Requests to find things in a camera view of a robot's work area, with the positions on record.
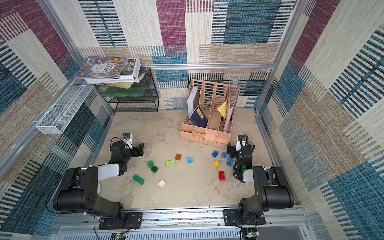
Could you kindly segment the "dark green square lego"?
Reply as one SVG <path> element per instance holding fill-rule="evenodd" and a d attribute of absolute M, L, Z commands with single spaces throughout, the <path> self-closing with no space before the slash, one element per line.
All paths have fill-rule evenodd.
<path fill-rule="evenodd" d="M 159 170 L 159 168 L 156 167 L 156 166 L 153 166 L 153 167 L 151 168 L 151 171 L 152 171 L 153 173 L 156 173 L 158 170 Z"/>

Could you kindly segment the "long green lego brick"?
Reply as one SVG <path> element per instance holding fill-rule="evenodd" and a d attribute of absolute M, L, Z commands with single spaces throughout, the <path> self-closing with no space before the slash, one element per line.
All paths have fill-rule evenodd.
<path fill-rule="evenodd" d="M 141 178 L 140 176 L 138 176 L 138 175 L 134 175 L 134 176 L 133 176 L 133 179 L 134 179 L 137 183 L 139 183 L 140 185 L 143 185 L 143 184 L 145 183 L 145 180 L 144 180 L 143 178 Z"/>

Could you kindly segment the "cream square lego brick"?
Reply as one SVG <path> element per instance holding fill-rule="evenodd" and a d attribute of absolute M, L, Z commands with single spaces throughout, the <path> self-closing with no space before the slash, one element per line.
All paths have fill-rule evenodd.
<path fill-rule="evenodd" d="M 161 187 L 161 188 L 164 188 L 166 186 L 166 182 L 164 180 L 160 180 L 158 185 Z"/>

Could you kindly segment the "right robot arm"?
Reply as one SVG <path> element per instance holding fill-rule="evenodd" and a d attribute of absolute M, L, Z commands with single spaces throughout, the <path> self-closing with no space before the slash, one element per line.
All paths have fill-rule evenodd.
<path fill-rule="evenodd" d="M 236 147 L 227 146 L 227 153 L 236 158 L 232 165 L 234 178 L 241 183 L 253 184 L 254 194 L 241 199 L 236 209 L 223 210 L 226 226 L 264 225 L 264 213 L 294 206 L 295 197 L 283 169 L 253 166 L 254 149 L 255 146 L 247 141 L 239 142 Z"/>

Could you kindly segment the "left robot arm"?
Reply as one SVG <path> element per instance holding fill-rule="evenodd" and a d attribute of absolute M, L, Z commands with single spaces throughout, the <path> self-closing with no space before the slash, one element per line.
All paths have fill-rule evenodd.
<path fill-rule="evenodd" d="M 137 230 L 141 212 L 126 213 L 122 203 L 100 196 L 100 182 L 122 176 L 131 158 L 144 154 L 144 144 L 130 147 L 118 140 L 110 145 L 111 159 L 104 165 L 67 169 L 54 195 L 53 208 L 60 214 L 88 213 L 99 218 L 99 230 Z"/>

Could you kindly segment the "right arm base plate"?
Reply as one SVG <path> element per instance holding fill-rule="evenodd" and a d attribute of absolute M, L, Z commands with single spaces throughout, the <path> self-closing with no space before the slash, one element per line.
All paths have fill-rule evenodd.
<path fill-rule="evenodd" d="M 265 225 L 266 220 L 263 213 L 240 214 L 237 209 L 223 210 L 225 226 L 242 227 L 247 225 Z"/>

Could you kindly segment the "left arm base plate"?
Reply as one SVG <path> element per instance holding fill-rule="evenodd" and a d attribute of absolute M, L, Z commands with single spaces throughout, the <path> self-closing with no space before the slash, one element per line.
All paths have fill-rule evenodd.
<path fill-rule="evenodd" d="M 122 219 L 101 217 L 99 230 L 137 230 L 142 224 L 143 212 L 126 212 Z"/>

